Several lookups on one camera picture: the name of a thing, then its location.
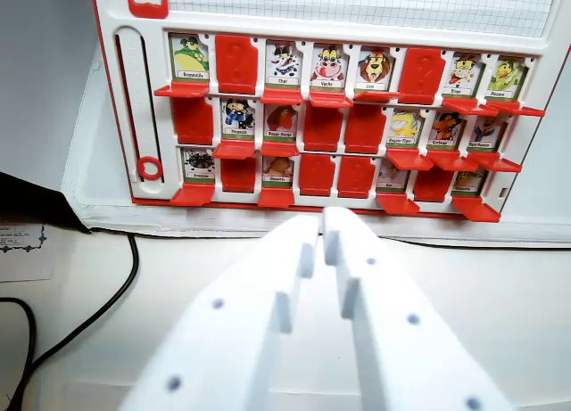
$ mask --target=black cable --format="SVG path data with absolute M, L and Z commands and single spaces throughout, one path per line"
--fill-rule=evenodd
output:
M 92 325 L 97 319 L 103 316 L 109 308 L 115 304 L 119 298 L 125 293 L 125 291 L 129 288 L 129 286 L 133 283 L 135 278 L 137 277 L 137 273 L 139 270 L 139 252 L 137 248 L 137 243 L 135 242 L 135 236 L 131 233 L 127 234 L 128 243 L 131 247 L 131 253 L 133 254 L 133 267 L 131 268 L 131 272 L 128 275 L 127 280 L 125 283 L 115 292 L 115 294 L 105 303 L 101 308 L 99 308 L 91 317 L 89 317 L 83 324 L 75 328 L 69 335 L 67 335 L 63 340 L 55 344 L 51 349 L 41 355 L 39 358 L 32 362 L 32 358 L 34 357 L 34 353 L 36 350 L 36 338 L 37 338 L 37 328 L 36 328 L 36 319 L 34 318 L 34 313 L 29 305 L 20 299 L 17 298 L 0 298 L 0 302 L 14 302 L 22 306 L 24 311 L 26 312 L 26 316 L 28 317 L 29 322 L 29 347 L 28 347 L 28 356 L 26 358 L 26 365 L 24 366 L 24 371 L 22 372 L 22 377 L 20 382 L 18 383 L 18 387 L 16 387 L 16 391 L 12 396 L 12 400 L 10 401 L 10 405 L 6 409 L 6 411 L 21 411 L 22 403 L 24 399 L 24 392 L 26 391 L 26 387 L 31 380 L 32 375 L 37 371 L 37 369 L 47 361 L 50 357 L 56 354 L 58 351 L 63 349 L 67 346 L 70 342 L 72 342 L 75 338 L 77 338 L 81 333 L 83 333 L 90 325 Z

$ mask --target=white table surface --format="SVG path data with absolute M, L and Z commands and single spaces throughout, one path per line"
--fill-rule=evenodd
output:
M 125 389 L 110 386 L 132 384 L 193 297 L 245 254 L 253 240 L 137 237 L 141 266 L 132 289 L 36 374 L 27 408 L 113 409 Z M 38 352 L 96 311 L 131 267 L 128 241 L 121 234 L 51 228 L 45 246 L 53 247 L 51 280 L 0 284 L 0 296 L 23 298 L 35 310 Z M 29 260 L 21 254 L 22 265 Z M 411 245 L 402 262 L 515 405 L 571 399 L 571 252 Z M 0 306 L 4 408 L 4 394 L 12 394 L 24 362 L 28 334 L 21 310 Z M 294 333 L 283 340 L 272 389 L 301 393 L 300 398 L 345 398 L 351 404 L 359 394 L 350 326 L 338 316 L 334 274 L 325 265 L 302 285 Z

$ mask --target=cartoon character picture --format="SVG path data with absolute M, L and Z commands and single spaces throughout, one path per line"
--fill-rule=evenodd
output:
M 456 149 L 461 125 L 464 122 L 457 112 L 444 112 L 434 122 L 426 148 L 428 149 Z
M 470 137 L 468 149 L 470 151 L 495 151 L 507 125 L 508 123 L 495 117 L 478 119 Z
M 185 182 L 214 182 L 214 159 L 211 150 L 182 150 Z
M 343 91 L 347 61 L 341 47 L 315 46 L 313 49 L 315 69 L 311 75 L 311 87 L 320 90 Z
M 266 83 L 276 87 L 299 87 L 300 56 L 290 41 L 268 41 L 266 45 Z
M 458 172 L 452 187 L 452 195 L 478 195 L 484 183 L 486 171 L 478 168 L 476 172 Z
M 358 63 L 355 91 L 386 90 L 391 78 L 393 58 L 380 48 L 362 49 L 360 56 L 362 59 Z
M 396 111 L 393 114 L 387 146 L 416 146 L 423 120 L 411 111 Z
M 455 53 L 443 95 L 473 97 L 482 72 L 482 63 L 474 54 Z
M 253 139 L 253 108 L 245 99 L 228 99 L 222 104 L 224 127 L 222 136 L 226 139 Z
M 264 186 L 291 186 L 294 176 L 294 162 L 287 157 L 264 157 Z
M 408 179 L 408 170 L 400 170 L 389 159 L 383 159 L 378 173 L 377 191 L 389 193 L 404 192 Z
M 488 86 L 486 97 L 489 99 L 515 100 L 524 84 L 527 68 L 521 60 L 498 59 L 496 71 Z
M 264 105 L 266 121 L 264 139 L 295 142 L 297 111 L 290 105 Z
M 169 34 L 173 78 L 185 81 L 209 79 L 208 48 L 198 36 Z

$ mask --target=green cartoon character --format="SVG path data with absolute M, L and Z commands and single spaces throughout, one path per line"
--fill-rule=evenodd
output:
M 501 61 L 500 66 L 496 70 L 496 74 L 492 77 L 490 90 L 506 90 L 512 86 L 519 84 L 522 67 L 516 61 Z
M 208 58 L 200 51 L 195 37 L 182 38 L 180 44 L 182 48 L 175 52 L 175 59 L 183 70 L 208 70 Z

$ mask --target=grid paper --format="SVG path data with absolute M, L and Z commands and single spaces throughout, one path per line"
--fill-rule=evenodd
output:
M 540 37 L 553 0 L 169 0 L 171 10 Z

